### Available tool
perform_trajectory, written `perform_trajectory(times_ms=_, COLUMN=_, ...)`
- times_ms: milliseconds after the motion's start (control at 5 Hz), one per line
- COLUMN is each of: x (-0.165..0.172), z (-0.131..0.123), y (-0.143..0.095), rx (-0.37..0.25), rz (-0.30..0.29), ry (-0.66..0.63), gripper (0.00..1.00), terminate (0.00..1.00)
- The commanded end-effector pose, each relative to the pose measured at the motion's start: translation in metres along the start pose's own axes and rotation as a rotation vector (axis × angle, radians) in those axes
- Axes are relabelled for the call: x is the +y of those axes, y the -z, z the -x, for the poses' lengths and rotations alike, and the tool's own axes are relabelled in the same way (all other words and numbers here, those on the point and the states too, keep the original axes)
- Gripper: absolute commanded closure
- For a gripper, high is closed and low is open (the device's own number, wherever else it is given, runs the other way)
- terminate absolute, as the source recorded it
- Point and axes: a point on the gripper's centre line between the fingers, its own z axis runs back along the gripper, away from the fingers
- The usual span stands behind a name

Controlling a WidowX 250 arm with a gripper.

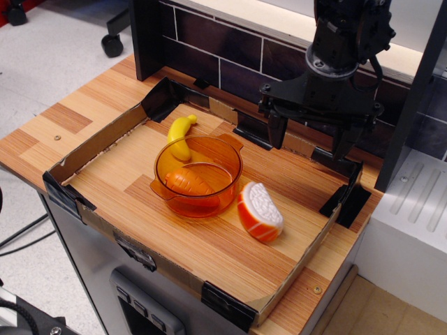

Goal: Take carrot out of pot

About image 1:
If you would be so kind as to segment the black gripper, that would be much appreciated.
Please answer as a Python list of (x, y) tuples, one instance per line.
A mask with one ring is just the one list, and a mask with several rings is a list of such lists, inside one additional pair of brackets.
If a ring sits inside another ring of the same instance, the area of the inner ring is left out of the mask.
[(383, 104), (374, 100), (379, 81), (370, 87), (356, 84), (358, 71), (326, 77), (306, 70), (300, 77), (269, 82), (260, 87), (260, 113), (268, 117), (268, 137), (281, 149), (288, 119), (313, 121), (338, 127), (332, 143), (332, 159), (343, 159), (361, 138), (364, 128), (383, 114)]

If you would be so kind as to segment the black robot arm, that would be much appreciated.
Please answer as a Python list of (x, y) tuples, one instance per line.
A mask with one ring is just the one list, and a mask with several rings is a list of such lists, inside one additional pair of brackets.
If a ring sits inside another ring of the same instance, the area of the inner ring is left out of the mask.
[(281, 148), (289, 120), (336, 128), (332, 158), (344, 158), (384, 107), (373, 98), (383, 70), (377, 54), (390, 49), (389, 1), (315, 1), (316, 32), (305, 54), (306, 70), (294, 79), (260, 87), (259, 111), (268, 118), (268, 140)]

